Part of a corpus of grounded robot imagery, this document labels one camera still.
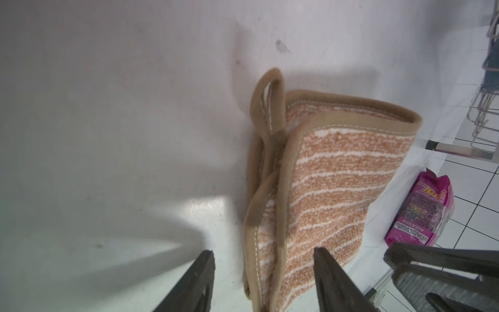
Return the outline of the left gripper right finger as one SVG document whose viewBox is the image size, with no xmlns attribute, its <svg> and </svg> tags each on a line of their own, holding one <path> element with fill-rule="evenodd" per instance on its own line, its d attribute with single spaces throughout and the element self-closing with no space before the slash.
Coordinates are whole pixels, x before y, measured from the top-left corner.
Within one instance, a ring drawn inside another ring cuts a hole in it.
<svg viewBox="0 0 499 312">
<path fill-rule="evenodd" d="M 377 311 L 326 248 L 315 248 L 313 257 L 321 312 Z"/>
</svg>

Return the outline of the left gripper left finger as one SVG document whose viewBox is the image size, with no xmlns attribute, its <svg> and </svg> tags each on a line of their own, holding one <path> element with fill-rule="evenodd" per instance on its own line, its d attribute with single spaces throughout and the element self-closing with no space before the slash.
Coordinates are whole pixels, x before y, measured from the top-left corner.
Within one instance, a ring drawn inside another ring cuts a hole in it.
<svg viewBox="0 0 499 312">
<path fill-rule="evenodd" d="M 209 312 L 214 273 L 214 253 L 204 250 L 153 311 Z"/>
</svg>

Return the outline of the brown striped square dishcloth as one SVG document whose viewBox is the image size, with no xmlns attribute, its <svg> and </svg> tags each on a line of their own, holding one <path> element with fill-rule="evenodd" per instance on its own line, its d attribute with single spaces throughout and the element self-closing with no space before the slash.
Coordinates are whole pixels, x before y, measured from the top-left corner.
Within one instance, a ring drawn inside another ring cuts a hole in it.
<svg viewBox="0 0 499 312">
<path fill-rule="evenodd" d="M 315 248 L 342 267 L 357 256 L 369 207 L 423 120 L 384 101 L 286 91 L 278 68 L 257 83 L 250 115 L 244 290 L 254 311 L 286 311 L 315 285 Z"/>
</svg>

